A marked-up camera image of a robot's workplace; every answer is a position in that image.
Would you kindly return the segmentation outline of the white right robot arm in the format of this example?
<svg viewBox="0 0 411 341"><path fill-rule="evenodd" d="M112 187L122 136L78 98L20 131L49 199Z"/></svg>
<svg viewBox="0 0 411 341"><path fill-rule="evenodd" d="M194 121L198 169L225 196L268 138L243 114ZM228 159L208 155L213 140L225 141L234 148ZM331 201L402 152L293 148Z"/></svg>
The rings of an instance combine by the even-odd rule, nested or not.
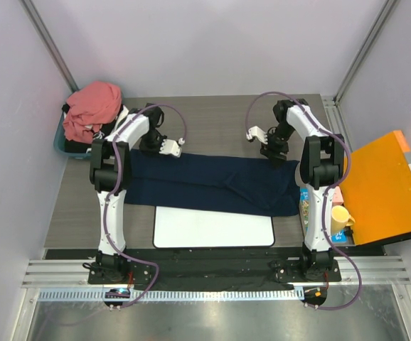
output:
<svg viewBox="0 0 411 341"><path fill-rule="evenodd" d="M333 268L333 251L325 235L331 233L334 187L343 177L343 141L313 116L304 100L298 104L279 100L273 112L278 125L266 133L260 153L280 167L287 160L291 135L298 133L304 142L299 174L309 194L309 217L299 272L306 280L319 281Z"/></svg>

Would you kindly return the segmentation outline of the navy blue t-shirt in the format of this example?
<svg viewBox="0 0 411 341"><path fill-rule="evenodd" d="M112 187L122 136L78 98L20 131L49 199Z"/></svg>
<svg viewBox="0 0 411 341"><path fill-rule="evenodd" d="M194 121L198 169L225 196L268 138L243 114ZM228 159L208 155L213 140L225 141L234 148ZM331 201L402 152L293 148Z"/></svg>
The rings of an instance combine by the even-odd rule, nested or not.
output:
<svg viewBox="0 0 411 341"><path fill-rule="evenodd" d="M267 159L203 156L179 158L131 152L129 205L175 207L265 217L299 213L297 161L275 168Z"/></svg>

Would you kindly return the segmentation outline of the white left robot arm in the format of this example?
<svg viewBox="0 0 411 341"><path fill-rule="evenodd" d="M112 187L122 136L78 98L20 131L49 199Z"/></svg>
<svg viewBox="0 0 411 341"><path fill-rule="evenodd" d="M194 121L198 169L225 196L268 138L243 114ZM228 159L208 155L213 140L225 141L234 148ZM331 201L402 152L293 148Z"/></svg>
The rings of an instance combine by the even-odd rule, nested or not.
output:
<svg viewBox="0 0 411 341"><path fill-rule="evenodd" d="M100 206L100 242L89 269L88 282L122 283L129 276L129 260L124 257L124 199L132 180L131 149L139 139L149 141L149 151L158 153L165 136L157 128L164 122L160 107L124 108L112 132L92 142L90 182Z"/></svg>

